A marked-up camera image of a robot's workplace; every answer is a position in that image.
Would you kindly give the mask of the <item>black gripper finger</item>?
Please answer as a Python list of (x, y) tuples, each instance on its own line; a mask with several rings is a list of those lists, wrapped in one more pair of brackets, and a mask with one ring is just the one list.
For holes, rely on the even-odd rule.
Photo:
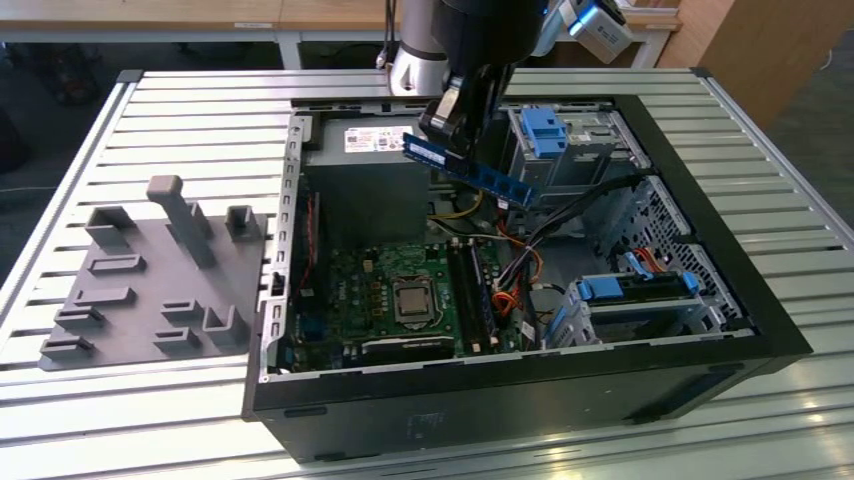
[(449, 68), (447, 94), (455, 94), (447, 119), (449, 128), (448, 170), (467, 173), (475, 147), (484, 133), (512, 77), (512, 65), (490, 64), (468, 69)]
[(441, 97), (432, 100), (419, 119), (428, 141), (445, 149), (465, 149), (465, 80), (452, 76)]

